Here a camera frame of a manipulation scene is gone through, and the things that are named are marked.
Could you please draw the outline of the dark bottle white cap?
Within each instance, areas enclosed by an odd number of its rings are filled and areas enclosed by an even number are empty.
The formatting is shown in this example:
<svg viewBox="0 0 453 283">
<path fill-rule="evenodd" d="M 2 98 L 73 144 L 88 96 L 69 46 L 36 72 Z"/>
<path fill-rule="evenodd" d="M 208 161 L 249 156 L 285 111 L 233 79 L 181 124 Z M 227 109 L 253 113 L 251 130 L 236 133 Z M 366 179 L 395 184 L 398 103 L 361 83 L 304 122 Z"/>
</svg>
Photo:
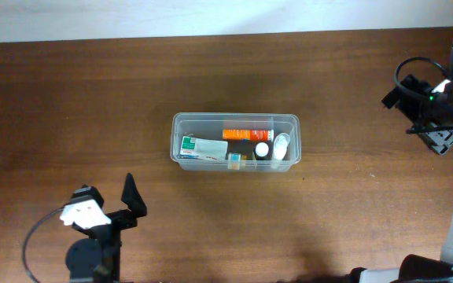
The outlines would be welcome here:
<svg viewBox="0 0 453 283">
<path fill-rule="evenodd" d="M 253 150 L 253 159 L 254 160 L 268 160 L 270 148 L 266 142 L 259 142 Z"/>
</svg>

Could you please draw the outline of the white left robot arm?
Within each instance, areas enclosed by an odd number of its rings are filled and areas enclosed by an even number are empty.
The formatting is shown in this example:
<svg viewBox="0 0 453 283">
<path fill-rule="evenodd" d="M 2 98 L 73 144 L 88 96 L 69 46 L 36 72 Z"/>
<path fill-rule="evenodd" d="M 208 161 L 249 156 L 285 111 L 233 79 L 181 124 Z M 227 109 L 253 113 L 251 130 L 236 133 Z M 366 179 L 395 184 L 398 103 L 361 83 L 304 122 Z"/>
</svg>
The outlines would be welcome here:
<svg viewBox="0 0 453 283">
<path fill-rule="evenodd" d="M 84 185 L 64 206 L 60 220 L 86 237 L 67 251 L 65 265 L 70 282 L 118 282 L 120 280 L 121 232 L 135 228 L 147 216 L 147 207 L 134 177 L 126 175 L 121 201 L 123 210 L 105 214 L 104 199 L 97 188 Z"/>
</svg>

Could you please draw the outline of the white spray bottle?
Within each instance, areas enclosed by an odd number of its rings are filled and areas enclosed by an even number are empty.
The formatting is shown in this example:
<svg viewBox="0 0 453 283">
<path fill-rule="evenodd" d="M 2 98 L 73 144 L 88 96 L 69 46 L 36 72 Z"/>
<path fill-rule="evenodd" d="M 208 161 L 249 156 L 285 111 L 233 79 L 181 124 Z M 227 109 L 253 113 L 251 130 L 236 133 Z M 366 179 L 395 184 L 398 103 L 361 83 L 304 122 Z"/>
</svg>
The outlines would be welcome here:
<svg viewBox="0 0 453 283">
<path fill-rule="evenodd" d="M 284 160 L 290 143 L 290 136 L 287 133 L 278 134 L 273 143 L 271 154 L 271 169 L 276 170 Z"/>
</svg>

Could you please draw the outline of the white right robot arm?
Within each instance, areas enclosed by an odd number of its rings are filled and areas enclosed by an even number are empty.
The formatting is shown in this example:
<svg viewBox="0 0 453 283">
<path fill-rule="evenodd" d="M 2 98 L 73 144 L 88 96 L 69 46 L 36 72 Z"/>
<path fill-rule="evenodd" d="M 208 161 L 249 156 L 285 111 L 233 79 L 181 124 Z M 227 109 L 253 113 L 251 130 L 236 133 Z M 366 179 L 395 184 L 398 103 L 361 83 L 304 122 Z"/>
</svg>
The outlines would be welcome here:
<svg viewBox="0 0 453 283">
<path fill-rule="evenodd" d="M 397 108 L 412 123 L 408 134 L 419 136 L 435 153 L 443 155 L 453 146 L 453 41 L 448 66 L 437 68 L 444 80 L 437 86 L 408 75 L 393 77 L 395 87 L 383 99 L 386 108 Z M 355 268 L 343 282 L 453 282 L 453 214 L 439 259 L 408 255 L 397 268 Z"/>
</svg>

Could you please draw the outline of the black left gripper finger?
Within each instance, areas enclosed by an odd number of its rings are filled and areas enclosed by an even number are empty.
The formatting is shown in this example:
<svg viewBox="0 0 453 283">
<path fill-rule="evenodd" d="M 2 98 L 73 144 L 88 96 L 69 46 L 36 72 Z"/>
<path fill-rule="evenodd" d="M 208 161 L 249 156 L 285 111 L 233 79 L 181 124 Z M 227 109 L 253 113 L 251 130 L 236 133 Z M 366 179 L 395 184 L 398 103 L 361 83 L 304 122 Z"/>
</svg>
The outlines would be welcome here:
<svg viewBox="0 0 453 283">
<path fill-rule="evenodd" d="M 104 198 L 101 196 L 96 187 L 84 184 L 80 189 L 74 191 L 70 199 L 70 204 L 75 204 L 86 200 L 94 200 L 99 208 L 102 208 L 105 202 Z"/>
<path fill-rule="evenodd" d="M 135 218 L 147 216 L 147 207 L 137 190 L 134 177 L 131 173 L 127 173 L 126 175 L 121 201 L 127 205 Z"/>
</svg>

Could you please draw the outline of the orange effervescent tablet tube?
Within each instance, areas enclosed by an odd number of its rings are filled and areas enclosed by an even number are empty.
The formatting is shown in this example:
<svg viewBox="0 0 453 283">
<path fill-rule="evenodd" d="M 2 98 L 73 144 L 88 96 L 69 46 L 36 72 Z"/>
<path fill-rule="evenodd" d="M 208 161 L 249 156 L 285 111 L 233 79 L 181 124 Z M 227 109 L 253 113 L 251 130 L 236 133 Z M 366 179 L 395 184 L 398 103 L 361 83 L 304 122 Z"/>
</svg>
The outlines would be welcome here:
<svg viewBox="0 0 453 283">
<path fill-rule="evenodd" d="M 223 139 L 251 142 L 272 142 L 274 140 L 273 130 L 246 130 L 246 129 L 224 129 Z"/>
</svg>

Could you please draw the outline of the white green medicine box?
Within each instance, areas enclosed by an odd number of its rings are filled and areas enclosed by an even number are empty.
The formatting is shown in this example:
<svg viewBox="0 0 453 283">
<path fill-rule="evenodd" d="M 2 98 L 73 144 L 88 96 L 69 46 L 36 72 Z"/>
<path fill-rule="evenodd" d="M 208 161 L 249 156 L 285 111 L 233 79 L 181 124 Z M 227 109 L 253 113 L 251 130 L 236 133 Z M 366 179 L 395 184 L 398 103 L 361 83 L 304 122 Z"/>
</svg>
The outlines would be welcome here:
<svg viewBox="0 0 453 283">
<path fill-rule="evenodd" d="M 197 160 L 224 160 L 228 142 L 185 136 L 182 138 L 180 156 Z"/>
</svg>

